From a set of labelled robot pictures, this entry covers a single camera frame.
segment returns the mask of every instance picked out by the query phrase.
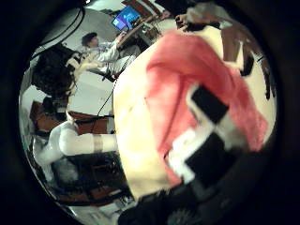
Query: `cable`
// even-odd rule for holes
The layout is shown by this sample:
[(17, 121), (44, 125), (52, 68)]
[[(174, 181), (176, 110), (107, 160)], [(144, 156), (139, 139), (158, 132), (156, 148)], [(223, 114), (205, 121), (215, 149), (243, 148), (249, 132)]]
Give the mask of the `cable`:
[[(105, 100), (105, 102), (103, 103), (103, 105), (101, 106), (101, 108), (99, 109), (99, 111), (97, 112), (97, 116), (99, 116), (100, 112), (102, 111), (102, 109), (104, 108), (104, 106), (106, 105), (106, 103), (109, 101), (110, 97), (112, 96), (113, 90), (114, 90), (114, 87), (115, 87), (117, 81), (118, 81), (118, 79), (115, 79), (115, 83), (113, 85), (112, 91), (109, 94), (109, 96), (107, 97), (107, 99)], [(93, 126), (91, 128), (91, 133), (93, 133), (93, 131), (94, 131), (95, 124), (96, 124), (96, 121), (94, 122), (94, 124), (93, 124)]]
[(50, 43), (50, 42), (52, 42), (52, 41), (54, 41), (54, 40), (56, 40), (56, 39), (58, 39), (58, 38), (60, 38), (62, 35), (64, 35), (65, 33), (66, 33), (66, 31), (77, 21), (77, 19), (78, 19), (78, 17), (79, 17), (79, 15), (81, 14), (81, 10), (79, 9), (79, 11), (78, 11), (78, 13), (77, 13), (77, 15), (76, 15), (76, 17), (75, 17), (75, 19), (72, 21), (72, 23), (62, 32), (62, 33), (60, 33), (59, 35), (57, 35), (56, 37), (53, 37), (53, 38), (51, 38), (51, 39), (49, 39), (49, 40), (47, 40), (47, 41), (45, 41), (45, 42), (42, 42), (42, 43), (40, 43), (40, 46), (42, 46), (42, 45), (45, 45), (45, 44), (48, 44), (48, 43)]
[[(121, 71), (124, 71), (124, 67), (127, 65), (128, 60), (131, 58), (132, 55), (133, 55), (133, 54), (130, 55), (130, 57), (127, 59), (127, 61), (125, 62), (125, 64), (122, 66)], [(106, 105), (106, 103), (108, 102), (108, 100), (110, 99), (110, 97), (112, 96), (113, 90), (114, 90), (114, 87), (115, 87), (117, 81), (118, 81), (118, 78), (115, 79), (115, 83), (114, 83), (114, 85), (113, 85), (112, 91), (111, 91), (111, 93), (109, 94), (109, 96), (107, 97), (107, 99), (105, 100), (105, 102), (103, 103), (103, 105), (101, 106), (101, 108), (99, 109), (99, 111), (97, 112), (97, 116), (99, 116), (101, 110), (104, 108), (104, 106)], [(95, 124), (96, 124), (96, 121), (94, 122), (94, 124), (93, 124), (93, 126), (92, 126), (92, 128), (91, 128), (91, 133), (93, 133), (93, 131), (94, 131)]]
[[(76, 25), (76, 27), (67, 35), (65, 36), (63, 39), (61, 39), (60, 41), (58, 41), (56, 44), (53, 44), (51, 47), (59, 44), (59, 43), (62, 43), (64, 40), (66, 40), (67, 38), (69, 38), (71, 35), (73, 35), (75, 33), (75, 31), (79, 28), (79, 26), (83, 23), (83, 19), (85, 17), (85, 10), (84, 10), (84, 7), (81, 7), (80, 8), (80, 11), (82, 13), (82, 17), (81, 17), (81, 20), (80, 22)], [(46, 51), (48, 51), (51, 47), (49, 47), (48, 49), (42, 51), (42, 52), (39, 52), (39, 53), (36, 53), (35, 55), (33, 55), (30, 60), (33, 60), (34, 58), (38, 57), (39, 55), (45, 53)]]

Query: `black object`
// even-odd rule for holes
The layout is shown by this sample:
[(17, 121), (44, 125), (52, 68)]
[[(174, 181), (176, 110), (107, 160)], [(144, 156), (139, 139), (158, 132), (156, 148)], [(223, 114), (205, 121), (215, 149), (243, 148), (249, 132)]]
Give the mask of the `black object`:
[(187, 165), (195, 172), (202, 185), (208, 188), (229, 170), (234, 161), (234, 156), (225, 152), (224, 142), (216, 133), (213, 133), (201, 149), (187, 159)]
[(252, 56), (249, 56), (247, 58), (247, 61), (244, 64), (244, 69), (241, 71), (241, 76), (242, 77), (248, 76), (253, 69), (253, 65), (254, 65), (254, 58)]
[(215, 124), (217, 124), (228, 111), (228, 106), (224, 105), (203, 86), (193, 93), (191, 99)]
[(75, 52), (59, 43), (42, 53), (33, 71), (32, 84), (53, 98), (62, 98), (74, 81), (74, 67), (66, 67)]

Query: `wooden furniture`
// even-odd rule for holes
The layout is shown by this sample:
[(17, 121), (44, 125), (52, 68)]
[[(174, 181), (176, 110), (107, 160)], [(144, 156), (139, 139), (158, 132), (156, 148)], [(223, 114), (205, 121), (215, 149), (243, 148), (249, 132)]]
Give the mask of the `wooden furniture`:
[(142, 29), (144, 26), (144, 23), (149, 23), (153, 20), (153, 17), (150, 16), (143, 22), (141, 22), (139, 25), (134, 27), (132, 30), (130, 30), (123, 38), (122, 40), (117, 44), (117, 48), (121, 48), (124, 44), (126, 44), (131, 38), (133, 38), (135, 35), (139, 35), (140, 38), (142, 38), (147, 44), (149, 45), (151, 40), (147, 40), (147, 37), (142, 33)]
[[(73, 116), (75, 119), (80, 119), (80, 120), (90, 119), (94, 117), (94, 115), (84, 114), (80, 112), (70, 112), (70, 115)], [(45, 112), (43, 111), (42, 104), (36, 101), (34, 101), (32, 104), (30, 119), (33, 121), (34, 125), (36, 126), (36, 130), (44, 131), (44, 132), (50, 132), (53, 128), (55, 128), (56, 126), (62, 123), (62, 121), (58, 121), (55, 118), (46, 115)], [(93, 133), (107, 134), (107, 122), (108, 120), (106, 118), (97, 120), (95, 122)], [(79, 135), (84, 133), (91, 133), (93, 125), (94, 122), (78, 125)]]
[(158, 10), (158, 8), (149, 0), (125, 0), (122, 3), (126, 6), (131, 6), (134, 8), (144, 18), (148, 18), (150, 16), (161, 16), (161, 12)]

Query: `desk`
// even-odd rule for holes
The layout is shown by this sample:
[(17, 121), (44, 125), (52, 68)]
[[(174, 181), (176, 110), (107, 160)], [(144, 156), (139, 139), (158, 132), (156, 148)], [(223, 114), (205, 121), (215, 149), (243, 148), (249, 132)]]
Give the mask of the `desk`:
[[(70, 112), (75, 119), (90, 119), (94, 117), (94, 115), (84, 114), (80, 112)], [(32, 104), (32, 109), (30, 112), (30, 119), (36, 126), (36, 130), (41, 130), (45, 132), (50, 132), (53, 128), (63, 123), (62, 121), (58, 121), (50, 116), (47, 116), (43, 111), (42, 104), (39, 102), (34, 101)], [(108, 119), (98, 119), (95, 121), (95, 126), (93, 133), (96, 134), (107, 134), (107, 123)], [(94, 123), (88, 124), (80, 124), (79, 125), (79, 135), (84, 133), (90, 133), (92, 130)]]
[(128, 42), (134, 35), (138, 35), (148, 46), (152, 45), (152, 41), (143, 33), (142, 29), (145, 23), (149, 23), (153, 17), (148, 17), (145, 21), (130, 30), (123, 39), (117, 44), (117, 48), (121, 48), (126, 42)]

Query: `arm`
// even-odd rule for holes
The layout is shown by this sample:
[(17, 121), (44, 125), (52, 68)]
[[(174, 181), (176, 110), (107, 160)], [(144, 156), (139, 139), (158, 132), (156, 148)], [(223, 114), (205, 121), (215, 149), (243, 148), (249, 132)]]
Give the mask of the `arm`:
[(42, 147), (41, 143), (36, 142), (33, 152), (37, 164), (44, 168), (63, 156), (117, 150), (115, 135), (91, 133), (78, 135), (75, 125), (67, 121), (52, 130), (47, 145)]
[(75, 156), (117, 151), (117, 144), (115, 135), (91, 133), (78, 135), (74, 126), (66, 123), (62, 126), (59, 148), (65, 156)]
[(96, 59), (100, 62), (111, 62), (119, 57), (119, 51), (117, 50), (118, 41), (112, 42), (111, 48), (106, 52), (100, 52)]

